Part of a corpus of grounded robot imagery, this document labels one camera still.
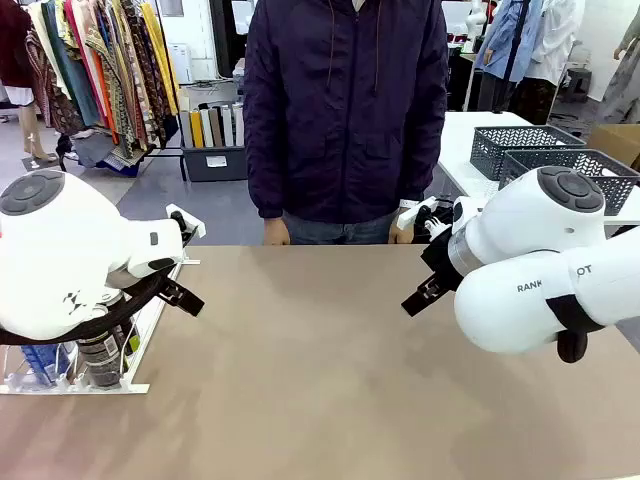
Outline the person's right hand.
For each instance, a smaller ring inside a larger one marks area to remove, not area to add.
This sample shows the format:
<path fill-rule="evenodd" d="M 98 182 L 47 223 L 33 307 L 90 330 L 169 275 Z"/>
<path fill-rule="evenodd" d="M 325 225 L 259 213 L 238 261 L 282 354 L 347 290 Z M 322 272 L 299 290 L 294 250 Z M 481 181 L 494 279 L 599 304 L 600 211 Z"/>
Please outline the person's right hand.
<path fill-rule="evenodd" d="M 265 246 L 283 246 L 291 243 L 290 234 L 282 217 L 264 220 Z"/>

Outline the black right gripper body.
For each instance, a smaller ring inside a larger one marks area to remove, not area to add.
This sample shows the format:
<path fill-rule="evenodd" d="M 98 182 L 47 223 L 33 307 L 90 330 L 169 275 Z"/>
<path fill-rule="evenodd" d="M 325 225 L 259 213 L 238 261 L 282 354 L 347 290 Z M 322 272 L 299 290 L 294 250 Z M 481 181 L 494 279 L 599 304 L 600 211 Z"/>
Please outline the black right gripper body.
<path fill-rule="evenodd" d="M 432 275 L 424 283 L 428 295 L 444 295 L 449 291 L 456 291 L 461 283 L 461 275 L 449 258 L 451 237 L 451 231 L 445 230 L 432 239 L 421 254 L 422 260 L 432 271 Z"/>

